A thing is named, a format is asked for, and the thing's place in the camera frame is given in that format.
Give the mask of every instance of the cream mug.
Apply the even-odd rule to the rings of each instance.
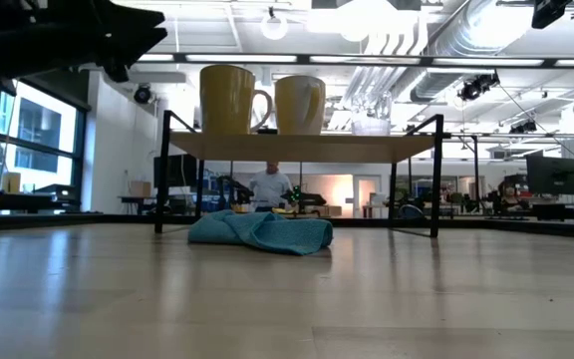
[[[311,76],[276,82],[276,122],[280,135],[320,135],[325,118],[325,83]]]
[[[200,72],[200,109],[202,131],[207,135],[248,135],[271,116],[272,99],[262,90],[254,90],[254,74],[230,65],[208,66]],[[250,129],[252,102],[256,95],[267,100],[267,114]]]

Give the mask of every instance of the floor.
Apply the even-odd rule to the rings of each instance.
[[[574,358],[574,238],[337,229],[292,257],[165,230],[0,232],[0,358]]]

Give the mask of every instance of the wooden tabletop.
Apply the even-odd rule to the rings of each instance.
[[[213,136],[171,133],[170,142],[200,160],[391,164],[433,147],[432,136]]]

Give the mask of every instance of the monitor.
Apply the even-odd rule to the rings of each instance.
[[[154,187],[158,188],[160,157],[154,158]],[[198,184],[197,160],[192,155],[167,158],[167,186],[196,186]]]
[[[528,188],[532,193],[574,194],[574,160],[526,157]]]

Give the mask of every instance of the ceiling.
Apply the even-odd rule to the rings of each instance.
[[[152,52],[221,52],[221,53],[287,53],[287,54],[346,54],[363,53],[367,41],[350,42],[338,33],[312,33],[307,21],[315,10],[309,1],[286,2],[209,2],[175,0],[114,0],[122,5],[162,11],[166,16],[163,26],[168,36]],[[287,35],[281,40],[266,38],[260,29],[267,7],[272,5],[275,12],[288,20]],[[462,0],[444,0],[443,9],[426,13],[429,37],[462,4]],[[532,8],[523,8],[531,12]],[[572,56],[574,57],[574,11],[567,10],[562,19],[544,30],[527,30],[524,35],[501,51],[505,56]],[[271,82],[286,75],[311,75],[325,81],[329,97],[340,97],[351,83],[354,66],[246,66],[257,80],[271,87]],[[200,65],[136,64],[139,72],[182,72],[187,75],[188,86],[199,87]],[[416,124],[422,118],[434,114],[444,114],[446,128],[450,131],[485,131],[507,133],[510,124],[535,116],[537,121],[554,131],[558,127],[560,112],[572,105],[574,99],[574,70],[500,70],[501,85],[514,98],[523,111],[500,89],[491,90],[491,95],[483,96],[470,103],[464,111],[452,104],[453,92],[445,92],[434,103],[396,104],[404,122]],[[162,93],[176,88],[174,84],[155,87]]]

